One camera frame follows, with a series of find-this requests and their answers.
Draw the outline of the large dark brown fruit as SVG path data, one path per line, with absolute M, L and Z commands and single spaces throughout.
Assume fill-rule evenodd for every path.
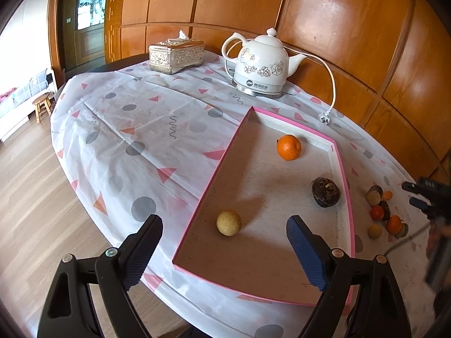
M 401 229 L 394 235 L 397 239 L 404 238 L 409 232 L 409 227 L 406 223 L 401 224 Z

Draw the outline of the orange tangerine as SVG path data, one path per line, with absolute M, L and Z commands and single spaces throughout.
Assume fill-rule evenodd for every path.
M 399 233 L 402 229 L 402 221 L 398 215 L 392 215 L 385 224 L 386 230 L 390 235 Z
M 282 159 L 293 161 L 300 156 L 302 147 L 295 136 L 286 134 L 277 140 L 276 150 Z

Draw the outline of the dark eggplant slice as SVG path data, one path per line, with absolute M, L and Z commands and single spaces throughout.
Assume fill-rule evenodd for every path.
M 388 221 L 390 219 L 390 217 L 391 217 L 391 210 L 390 210 L 390 208 L 388 206 L 387 201 L 381 201 L 379 203 L 379 206 L 382 208 L 382 210 L 384 212 L 382 220 L 383 221 Z

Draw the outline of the small red tomato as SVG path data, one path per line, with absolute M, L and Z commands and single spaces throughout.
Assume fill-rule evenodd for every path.
M 381 221 L 384 218 L 384 209 L 380 205 L 375 205 L 370 210 L 370 217 L 373 221 Z

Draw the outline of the small tan round fruit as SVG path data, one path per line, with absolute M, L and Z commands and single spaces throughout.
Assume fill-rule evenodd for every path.
M 372 224 L 367 229 L 368 237 L 372 240 L 377 240 L 382 235 L 382 227 L 380 224 Z

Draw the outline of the round dark brown fruit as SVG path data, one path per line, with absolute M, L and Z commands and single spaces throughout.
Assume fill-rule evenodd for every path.
M 338 203 L 341 192 L 333 180 L 318 177 L 312 183 L 312 195 L 320 207 L 328 208 Z

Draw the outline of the pink-edged cardboard tray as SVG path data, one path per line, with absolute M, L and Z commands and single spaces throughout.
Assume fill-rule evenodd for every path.
M 282 159 L 277 140 L 301 143 L 300 156 Z M 322 208 L 313 198 L 318 177 L 333 180 L 341 197 Z M 242 228 L 222 235 L 216 218 L 237 211 Z M 336 142 L 279 114 L 252 107 L 238 126 L 207 185 L 173 258 L 176 269 L 240 295 L 313 306 L 311 285 L 286 235 L 298 215 L 330 247 L 355 255 L 354 220 L 346 174 Z

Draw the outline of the white patterned tablecloth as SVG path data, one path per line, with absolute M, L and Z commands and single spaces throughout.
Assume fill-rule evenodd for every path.
M 408 203 L 401 183 L 413 178 L 373 136 L 294 84 L 278 100 L 251 97 L 230 85 L 227 64 L 206 53 L 202 66 L 165 75 L 147 60 L 122 69 L 74 76 L 51 116 L 51 139 L 77 197 L 102 234 L 118 246 L 150 214 L 163 219 L 163 238 L 145 271 L 147 287 L 176 313 L 214 337 L 295 337 L 307 307 L 258 300 L 177 270 L 172 264 L 191 214 L 250 106 L 280 114 L 336 142 L 344 165 L 360 258 L 387 253 L 403 295 L 411 332 L 434 321 L 434 293 L 424 283 L 426 217 Z M 409 232 L 397 239 L 373 221 L 365 200 L 373 185 L 392 191 L 392 215 Z M 368 237 L 380 224 L 382 235 Z

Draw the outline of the small wooden stool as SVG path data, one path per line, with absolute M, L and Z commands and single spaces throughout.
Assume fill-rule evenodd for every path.
M 50 93 L 45 92 L 43 95 L 39 95 L 32 102 L 34 106 L 34 113 L 36 122 L 39 124 L 41 122 L 41 109 L 44 108 L 48 116 L 52 114 L 52 106 L 50 102 Z

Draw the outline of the white sofa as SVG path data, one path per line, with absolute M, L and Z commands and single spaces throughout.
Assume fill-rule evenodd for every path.
M 35 112 L 33 100 L 40 95 L 48 94 L 52 99 L 57 92 L 54 71 L 46 68 L 29 79 L 23 86 L 13 90 L 1 100 L 1 142 L 5 142 L 12 134 L 29 120 Z

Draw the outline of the white ceramic electric kettle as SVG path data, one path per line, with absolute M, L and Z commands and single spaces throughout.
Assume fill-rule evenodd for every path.
M 242 43 L 235 58 L 227 53 L 233 41 Z M 250 95 L 266 96 L 280 95 L 287 78 L 306 59 L 304 54 L 290 57 L 274 28 L 267 29 L 265 34 L 254 39 L 247 39 L 235 32 L 223 43 L 221 54 L 225 63 L 235 65 L 234 72 L 229 74 L 233 86 Z

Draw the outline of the silver ornate tissue box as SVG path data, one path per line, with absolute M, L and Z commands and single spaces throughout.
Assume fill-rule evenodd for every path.
M 173 75 L 186 68 L 202 65 L 204 53 L 204 41 L 190 38 L 183 30 L 179 30 L 178 37 L 149 46 L 148 65 L 154 71 Z

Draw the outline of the wooden glass door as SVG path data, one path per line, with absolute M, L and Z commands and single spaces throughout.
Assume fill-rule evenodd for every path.
M 66 73 L 103 64 L 106 0 L 58 0 L 60 61 Z

